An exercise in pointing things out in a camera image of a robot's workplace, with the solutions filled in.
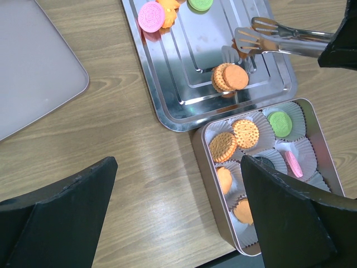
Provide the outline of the metal tongs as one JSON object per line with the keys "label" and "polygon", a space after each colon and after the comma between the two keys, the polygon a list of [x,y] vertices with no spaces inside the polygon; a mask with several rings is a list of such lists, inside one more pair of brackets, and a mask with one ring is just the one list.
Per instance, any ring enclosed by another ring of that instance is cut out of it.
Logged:
{"label": "metal tongs", "polygon": [[238,50],[247,55],[276,52],[318,58],[333,33],[284,26],[265,17],[253,17],[251,27],[238,27],[234,32]]}

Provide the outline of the orange leaf cookie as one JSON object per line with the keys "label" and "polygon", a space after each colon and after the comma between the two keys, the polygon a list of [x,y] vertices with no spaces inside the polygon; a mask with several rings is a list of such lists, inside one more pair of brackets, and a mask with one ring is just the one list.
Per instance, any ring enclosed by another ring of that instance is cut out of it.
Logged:
{"label": "orange leaf cookie", "polygon": [[233,214],[237,220],[243,224],[248,224],[251,226],[254,223],[247,198],[238,201],[238,204],[233,209]]}

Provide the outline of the orange round dotted cookie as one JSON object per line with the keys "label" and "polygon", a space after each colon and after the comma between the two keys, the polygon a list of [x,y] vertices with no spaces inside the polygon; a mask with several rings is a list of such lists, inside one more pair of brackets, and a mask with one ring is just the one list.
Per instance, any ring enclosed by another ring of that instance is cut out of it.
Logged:
{"label": "orange round dotted cookie", "polygon": [[259,129],[253,121],[239,119],[233,122],[232,129],[241,149],[254,147],[259,140]]}

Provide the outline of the green round cookie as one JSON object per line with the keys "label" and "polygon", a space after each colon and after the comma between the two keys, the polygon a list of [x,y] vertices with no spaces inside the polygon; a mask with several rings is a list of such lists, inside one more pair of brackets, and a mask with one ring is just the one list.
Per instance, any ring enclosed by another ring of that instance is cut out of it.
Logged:
{"label": "green round cookie", "polygon": [[286,112],[272,112],[268,116],[268,121],[279,138],[287,137],[292,131],[292,120]]}
{"label": "green round cookie", "polygon": [[188,0],[188,3],[194,10],[205,12],[212,6],[213,0]]}

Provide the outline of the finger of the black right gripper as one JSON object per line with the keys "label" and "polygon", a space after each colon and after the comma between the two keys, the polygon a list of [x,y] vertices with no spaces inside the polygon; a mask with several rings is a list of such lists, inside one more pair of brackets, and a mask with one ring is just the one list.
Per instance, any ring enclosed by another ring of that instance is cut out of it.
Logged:
{"label": "finger of the black right gripper", "polygon": [[347,1],[344,19],[318,64],[322,68],[356,70],[356,0]]}

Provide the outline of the pink round cookie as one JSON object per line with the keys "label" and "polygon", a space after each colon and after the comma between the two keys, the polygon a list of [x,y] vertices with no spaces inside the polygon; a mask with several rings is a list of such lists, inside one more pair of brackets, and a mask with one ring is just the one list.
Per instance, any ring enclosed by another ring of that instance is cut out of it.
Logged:
{"label": "pink round cookie", "polygon": [[285,155],[285,158],[286,158],[288,165],[290,166],[293,174],[297,178],[303,177],[302,169],[301,169],[297,159],[295,158],[294,154],[292,153],[292,151],[286,151],[284,153],[284,155]]}

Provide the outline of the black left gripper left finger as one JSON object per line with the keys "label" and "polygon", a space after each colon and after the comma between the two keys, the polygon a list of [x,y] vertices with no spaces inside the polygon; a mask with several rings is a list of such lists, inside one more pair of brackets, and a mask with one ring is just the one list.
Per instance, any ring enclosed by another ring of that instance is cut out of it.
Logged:
{"label": "black left gripper left finger", "polygon": [[1,267],[91,267],[118,164],[106,157],[1,202]]}

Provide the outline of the brown tin lid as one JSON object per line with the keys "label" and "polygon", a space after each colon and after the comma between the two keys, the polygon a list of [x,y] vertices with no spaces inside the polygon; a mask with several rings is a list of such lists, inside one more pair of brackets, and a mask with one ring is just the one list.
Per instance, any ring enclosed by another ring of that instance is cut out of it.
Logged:
{"label": "brown tin lid", "polygon": [[36,1],[1,1],[1,139],[84,92],[89,75]]}

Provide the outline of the orange flower cookie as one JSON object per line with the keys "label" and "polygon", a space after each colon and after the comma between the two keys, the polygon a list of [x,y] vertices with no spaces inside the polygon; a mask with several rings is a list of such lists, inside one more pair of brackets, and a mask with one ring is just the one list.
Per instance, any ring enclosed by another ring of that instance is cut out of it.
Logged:
{"label": "orange flower cookie", "polygon": [[223,194],[227,194],[233,183],[231,172],[222,166],[216,168],[216,173]]}

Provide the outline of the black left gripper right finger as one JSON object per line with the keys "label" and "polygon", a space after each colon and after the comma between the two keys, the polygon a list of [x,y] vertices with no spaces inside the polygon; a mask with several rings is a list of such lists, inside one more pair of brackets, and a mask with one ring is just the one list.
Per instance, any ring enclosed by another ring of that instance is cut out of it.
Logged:
{"label": "black left gripper right finger", "polygon": [[243,156],[241,168],[265,267],[356,267],[356,200]]}

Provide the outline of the orange round sandwich cookie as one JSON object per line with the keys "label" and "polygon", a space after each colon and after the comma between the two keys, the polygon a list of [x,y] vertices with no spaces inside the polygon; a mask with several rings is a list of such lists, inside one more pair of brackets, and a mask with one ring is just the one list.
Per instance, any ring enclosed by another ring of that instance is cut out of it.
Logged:
{"label": "orange round sandwich cookie", "polygon": [[237,149],[236,137],[230,132],[216,135],[209,144],[209,150],[214,162],[225,162]]}

